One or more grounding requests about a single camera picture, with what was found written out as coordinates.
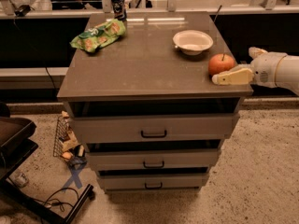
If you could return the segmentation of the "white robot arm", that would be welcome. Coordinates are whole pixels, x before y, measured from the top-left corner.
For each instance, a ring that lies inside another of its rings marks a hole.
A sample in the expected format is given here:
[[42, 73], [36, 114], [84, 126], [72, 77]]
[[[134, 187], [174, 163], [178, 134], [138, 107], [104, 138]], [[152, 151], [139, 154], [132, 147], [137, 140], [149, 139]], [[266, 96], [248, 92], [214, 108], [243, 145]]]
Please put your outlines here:
[[238, 64], [234, 68], [212, 76], [216, 85], [255, 84], [267, 88], [283, 88], [299, 95], [299, 57], [285, 52], [266, 51], [250, 47], [250, 64]]

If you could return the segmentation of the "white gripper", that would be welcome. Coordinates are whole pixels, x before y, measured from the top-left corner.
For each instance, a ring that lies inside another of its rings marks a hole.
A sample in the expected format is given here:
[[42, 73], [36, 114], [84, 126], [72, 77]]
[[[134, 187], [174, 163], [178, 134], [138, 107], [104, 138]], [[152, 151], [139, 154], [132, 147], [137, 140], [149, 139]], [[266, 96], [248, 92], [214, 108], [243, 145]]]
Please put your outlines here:
[[246, 85], [253, 80], [259, 86], [275, 88], [276, 70], [278, 64], [287, 56], [283, 52], [267, 52], [256, 47], [249, 48], [249, 56], [253, 59], [249, 68], [239, 68], [234, 71], [225, 71], [212, 77], [216, 85]]

